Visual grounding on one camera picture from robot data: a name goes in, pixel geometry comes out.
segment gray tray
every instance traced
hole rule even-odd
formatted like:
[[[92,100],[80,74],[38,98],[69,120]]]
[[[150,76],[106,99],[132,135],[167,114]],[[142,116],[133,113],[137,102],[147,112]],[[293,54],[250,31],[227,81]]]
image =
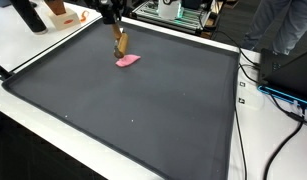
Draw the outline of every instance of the gray tray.
[[[239,54],[121,27],[132,66],[97,21],[3,87],[166,179],[227,179]]]

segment pink sponge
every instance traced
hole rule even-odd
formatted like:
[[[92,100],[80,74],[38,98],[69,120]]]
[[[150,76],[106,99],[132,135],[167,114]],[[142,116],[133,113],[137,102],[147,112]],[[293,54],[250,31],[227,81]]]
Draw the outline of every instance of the pink sponge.
[[[136,56],[136,55],[125,55],[123,58],[119,59],[116,62],[116,65],[119,67],[126,67],[129,66],[131,64],[133,64],[135,61],[137,61],[138,59],[140,59],[141,56]]]

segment person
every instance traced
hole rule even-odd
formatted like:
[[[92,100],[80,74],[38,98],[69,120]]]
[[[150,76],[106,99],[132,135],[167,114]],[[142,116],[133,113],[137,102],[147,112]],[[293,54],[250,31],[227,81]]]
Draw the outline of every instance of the person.
[[[307,0],[261,0],[241,47],[253,50],[285,7],[286,16],[269,49],[288,55],[307,31]]]

